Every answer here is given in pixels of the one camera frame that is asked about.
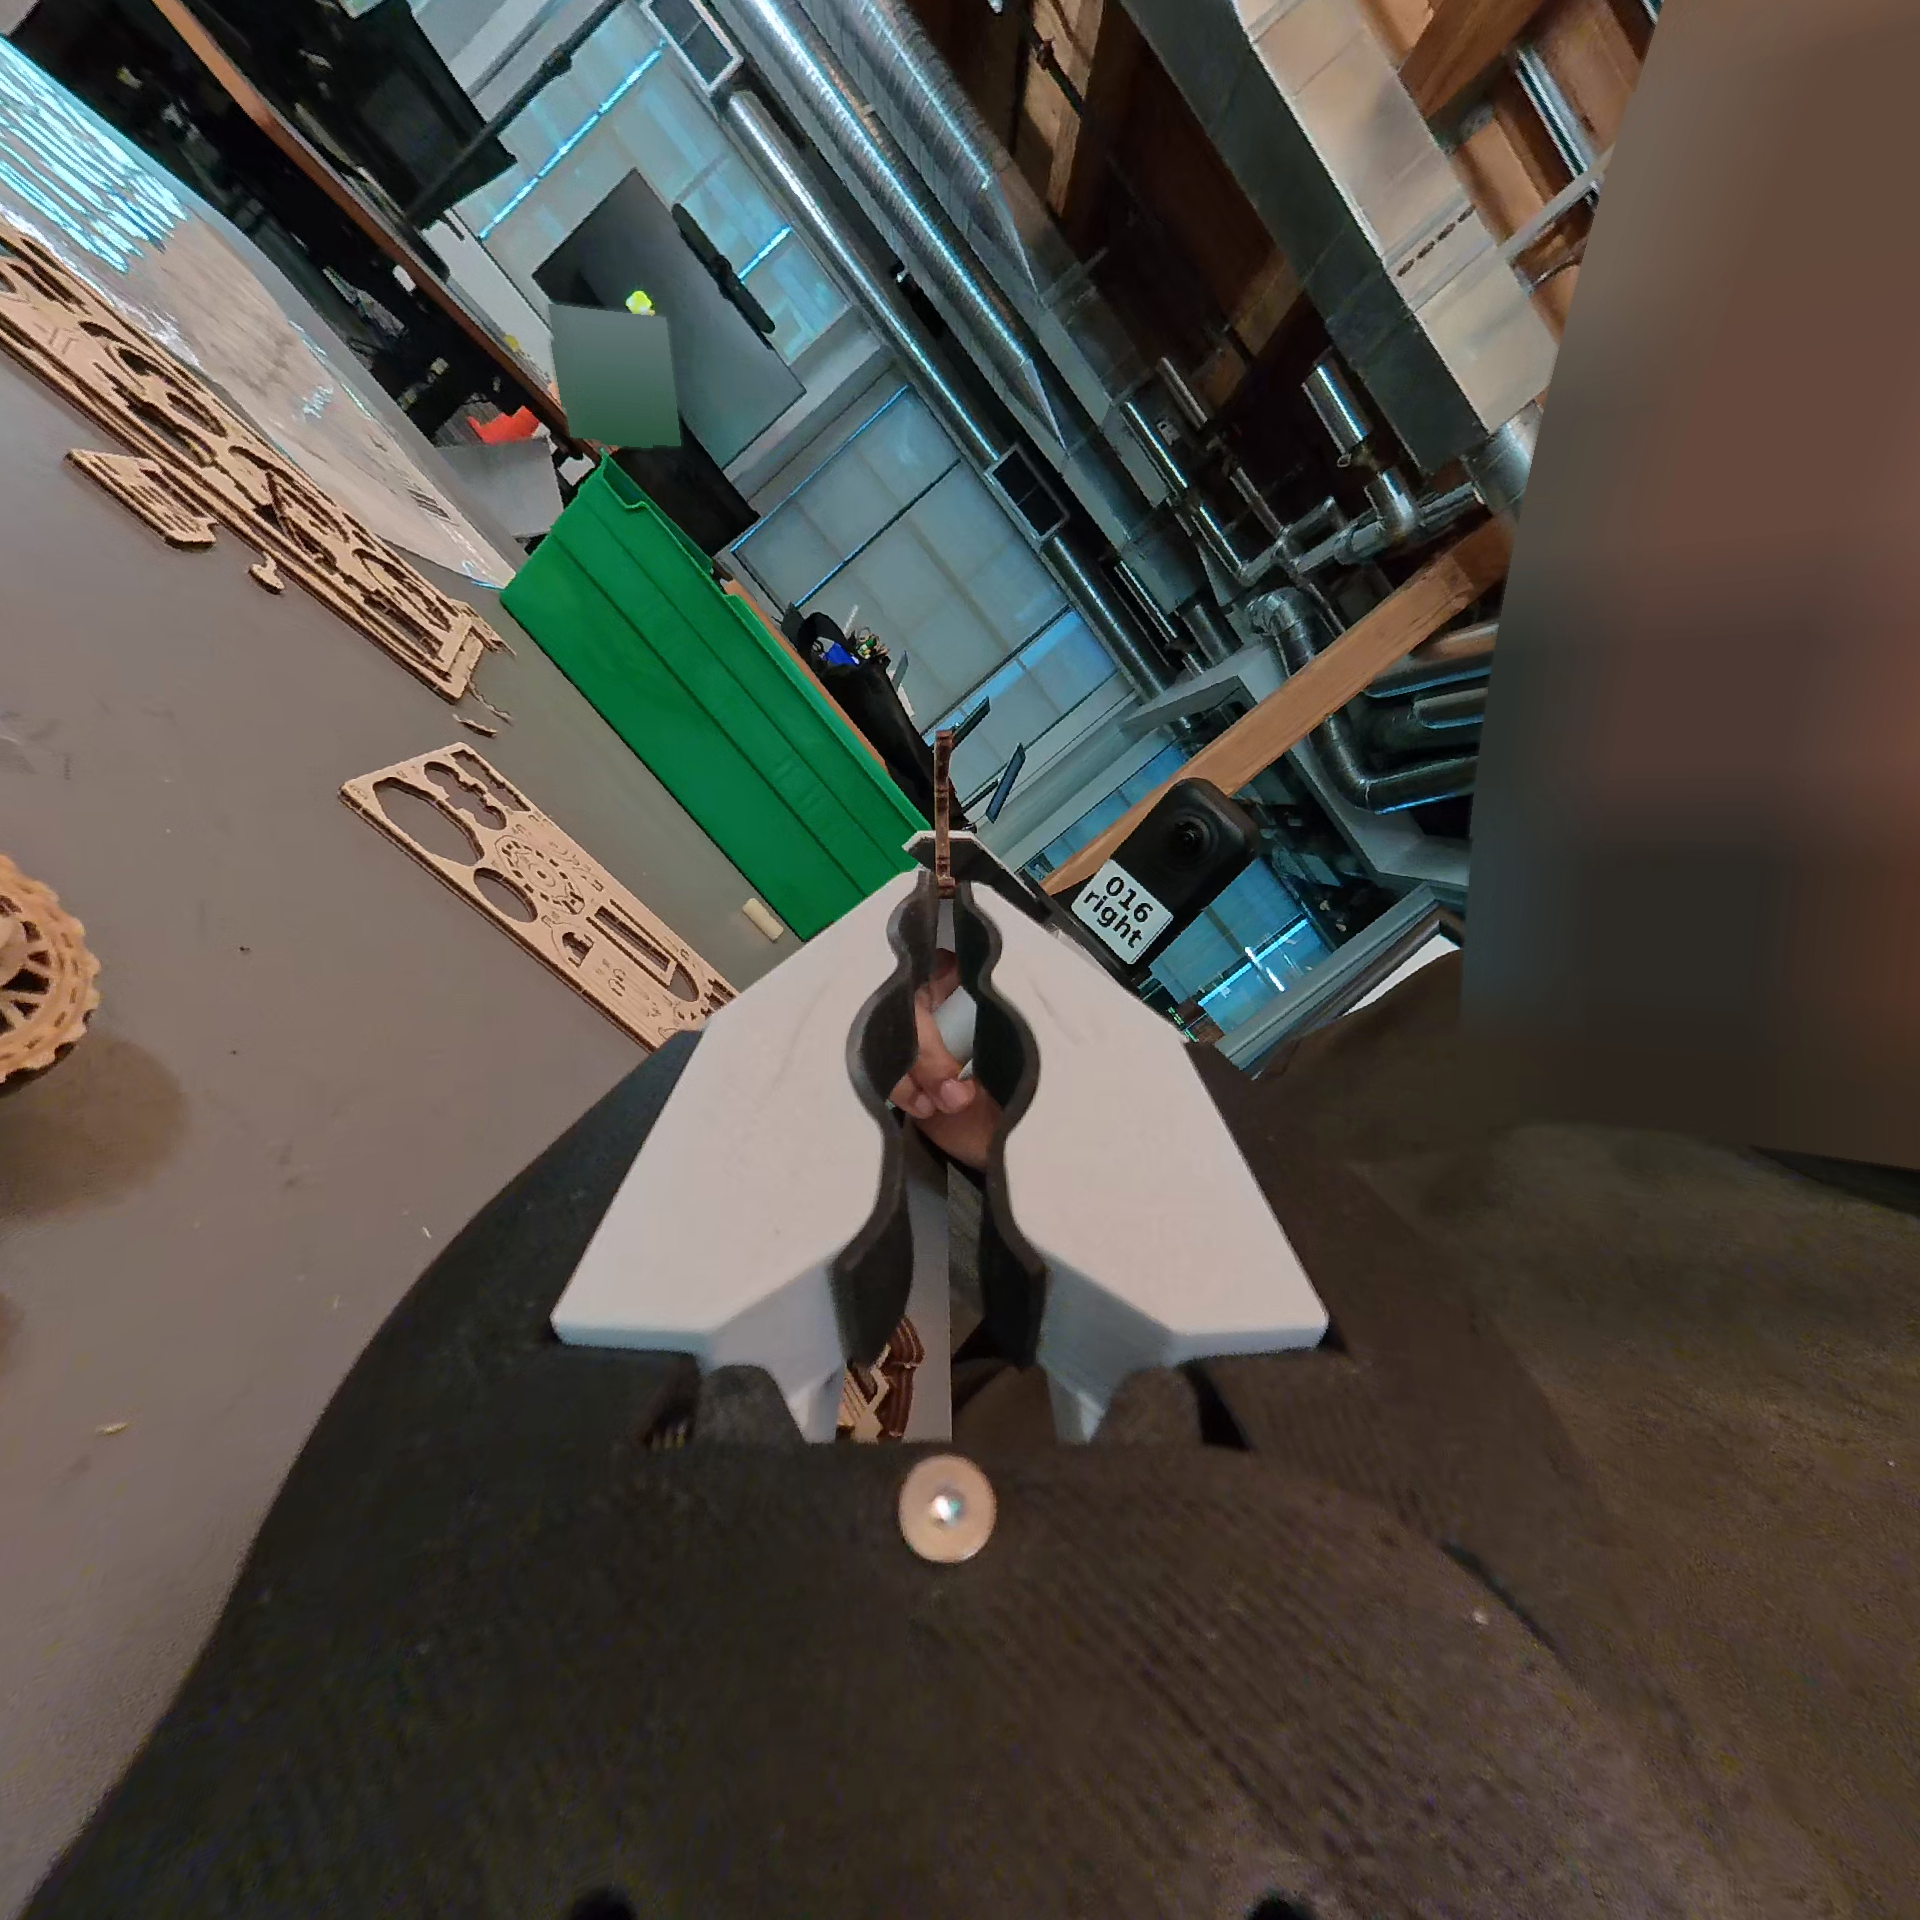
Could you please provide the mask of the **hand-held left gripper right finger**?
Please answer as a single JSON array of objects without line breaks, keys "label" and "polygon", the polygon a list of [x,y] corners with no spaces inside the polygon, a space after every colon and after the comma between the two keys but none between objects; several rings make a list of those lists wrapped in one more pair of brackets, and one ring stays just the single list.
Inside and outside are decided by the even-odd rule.
[{"label": "hand-held left gripper right finger", "polygon": [[1196,1047],[985,885],[955,885],[950,942],[998,1110],[981,1303],[1056,1436],[1087,1441],[1137,1374],[1318,1349],[1329,1312]]}]

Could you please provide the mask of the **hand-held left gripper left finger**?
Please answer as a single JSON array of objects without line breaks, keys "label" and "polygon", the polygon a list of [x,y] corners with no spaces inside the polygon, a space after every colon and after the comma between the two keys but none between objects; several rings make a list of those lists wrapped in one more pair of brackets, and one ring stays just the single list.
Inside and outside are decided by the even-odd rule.
[{"label": "hand-held left gripper left finger", "polygon": [[915,890],[886,879],[709,1016],[550,1310],[561,1344],[759,1367],[805,1440],[833,1440],[853,1345],[829,1270],[899,1157],[849,1042]]}]

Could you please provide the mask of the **grey desk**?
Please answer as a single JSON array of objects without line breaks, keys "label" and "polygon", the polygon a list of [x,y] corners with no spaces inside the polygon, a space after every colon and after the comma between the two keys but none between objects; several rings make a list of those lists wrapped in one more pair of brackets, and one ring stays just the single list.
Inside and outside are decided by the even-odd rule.
[{"label": "grey desk", "polygon": [[797,945],[492,590],[420,564],[508,641],[453,708],[236,536],[158,538],[65,460],[104,442],[4,366],[1,841],[102,968],[1,1110],[4,1914],[372,1333],[639,1063],[343,783],[462,737],[735,986]]}]

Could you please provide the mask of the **person's right hand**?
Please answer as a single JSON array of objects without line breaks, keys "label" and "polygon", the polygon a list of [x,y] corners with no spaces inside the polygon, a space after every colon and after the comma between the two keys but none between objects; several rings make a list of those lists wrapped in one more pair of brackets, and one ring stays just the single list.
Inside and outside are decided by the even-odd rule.
[{"label": "person's right hand", "polygon": [[888,1101],[948,1162],[985,1170],[1001,1129],[1001,1103],[958,1063],[935,1024],[921,1024],[916,1060]]}]

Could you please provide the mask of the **black bag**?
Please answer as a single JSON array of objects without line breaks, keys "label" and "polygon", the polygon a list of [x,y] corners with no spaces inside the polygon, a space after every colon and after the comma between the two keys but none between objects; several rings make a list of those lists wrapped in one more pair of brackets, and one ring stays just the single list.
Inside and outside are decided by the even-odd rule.
[{"label": "black bag", "polygon": [[905,710],[885,644],[870,633],[846,631],[823,610],[787,607],[779,625],[849,727],[875,750],[905,799],[932,825],[932,750]]}]

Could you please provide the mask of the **green plastic bin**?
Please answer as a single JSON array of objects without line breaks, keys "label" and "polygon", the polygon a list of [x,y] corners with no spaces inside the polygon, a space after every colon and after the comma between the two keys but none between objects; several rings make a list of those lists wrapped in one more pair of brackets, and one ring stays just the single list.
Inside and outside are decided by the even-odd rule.
[{"label": "green plastic bin", "polygon": [[615,460],[579,484],[500,605],[801,940],[909,873],[923,818]]}]

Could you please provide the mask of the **wooden puzzle sheet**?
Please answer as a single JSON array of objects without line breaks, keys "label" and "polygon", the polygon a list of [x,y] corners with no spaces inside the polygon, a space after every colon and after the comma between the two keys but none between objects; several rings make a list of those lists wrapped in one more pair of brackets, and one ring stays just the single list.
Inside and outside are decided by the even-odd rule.
[{"label": "wooden puzzle sheet", "polygon": [[221,472],[279,460],[200,374],[11,220],[1,222],[1,346],[129,449]]},{"label": "wooden puzzle sheet", "polygon": [[647,1049],[696,1030],[735,996],[473,748],[451,742],[358,774],[341,799]]},{"label": "wooden puzzle sheet", "polygon": [[512,648],[270,449],[230,442],[196,463],[179,453],[70,447],[65,461],[172,549],[208,550],[221,530],[236,534],[256,552],[256,585],[300,585],[447,704],[468,695],[484,654]]}]

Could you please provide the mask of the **wooden gear wheel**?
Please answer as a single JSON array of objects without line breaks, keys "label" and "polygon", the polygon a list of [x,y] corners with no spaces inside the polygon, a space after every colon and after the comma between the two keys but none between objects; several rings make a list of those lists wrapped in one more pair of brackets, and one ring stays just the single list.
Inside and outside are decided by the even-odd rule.
[{"label": "wooden gear wheel", "polygon": [[101,961],[53,887],[1,854],[1,1094],[55,1070],[101,1005]]}]

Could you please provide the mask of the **round silver ventilation duct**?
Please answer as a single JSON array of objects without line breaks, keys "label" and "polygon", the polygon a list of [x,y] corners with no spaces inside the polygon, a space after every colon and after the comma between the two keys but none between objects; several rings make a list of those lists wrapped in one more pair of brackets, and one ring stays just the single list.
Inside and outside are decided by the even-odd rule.
[{"label": "round silver ventilation duct", "polygon": [[1001,410],[981,407],[974,385],[948,368],[880,252],[860,240],[823,191],[784,137],[772,108],[749,85],[737,82],[726,88],[719,116],[784,217],[885,340],[950,442],[1006,510],[1062,598],[1100,638],[1128,688],[1149,701],[1173,685],[1179,660],[1191,660],[1192,669],[1227,662],[1239,650],[1239,638],[1205,593],[1192,593],[1166,617],[1147,592],[1116,590],[1113,566],[1101,564],[1100,545],[1085,538],[1068,513],[1045,466],[1028,457],[1017,430],[1004,430]]}]

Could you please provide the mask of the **rectangular silver ventilation duct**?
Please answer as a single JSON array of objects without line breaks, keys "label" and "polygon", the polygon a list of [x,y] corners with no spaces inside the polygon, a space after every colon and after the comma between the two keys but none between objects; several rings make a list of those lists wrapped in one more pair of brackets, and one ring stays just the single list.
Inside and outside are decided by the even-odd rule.
[{"label": "rectangular silver ventilation duct", "polygon": [[1128,1],[1411,460],[1483,446],[1553,336],[1355,1]]}]

